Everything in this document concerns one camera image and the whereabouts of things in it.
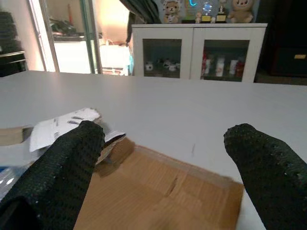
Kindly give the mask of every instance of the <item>stuffed animal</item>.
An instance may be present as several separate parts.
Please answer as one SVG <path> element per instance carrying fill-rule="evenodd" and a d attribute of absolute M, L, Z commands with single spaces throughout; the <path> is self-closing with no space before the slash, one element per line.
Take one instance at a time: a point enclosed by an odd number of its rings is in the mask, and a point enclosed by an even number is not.
<path fill-rule="evenodd" d="M 164 23 L 178 23 L 181 9 L 180 0 L 162 0 Z"/>
<path fill-rule="evenodd" d="M 251 9 L 254 5 L 254 0 L 233 0 L 232 5 L 234 11 L 232 11 L 228 18 L 232 23 L 250 23 L 254 16 Z"/>
<path fill-rule="evenodd" d="M 199 24 L 201 23 L 201 12 L 196 13 L 195 23 Z"/>

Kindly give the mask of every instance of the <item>table surface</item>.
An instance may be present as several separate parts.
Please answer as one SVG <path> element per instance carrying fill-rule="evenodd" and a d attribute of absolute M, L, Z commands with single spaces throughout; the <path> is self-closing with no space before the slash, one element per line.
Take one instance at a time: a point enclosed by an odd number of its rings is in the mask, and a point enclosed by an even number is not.
<path fill-rule="evenodd" d="M 240 182 L 223 142 L 236 124 L 285 141 L 307 161 L 306 86 L 36 71 L 0 79 L 0 128 L 33 126 L 84 107 L 97 108 L 139 145 Z M 0 147 L 1 165 L 35 158 L 28 142 Z M 265 229 L 246 193 L 237 229 Z"/>

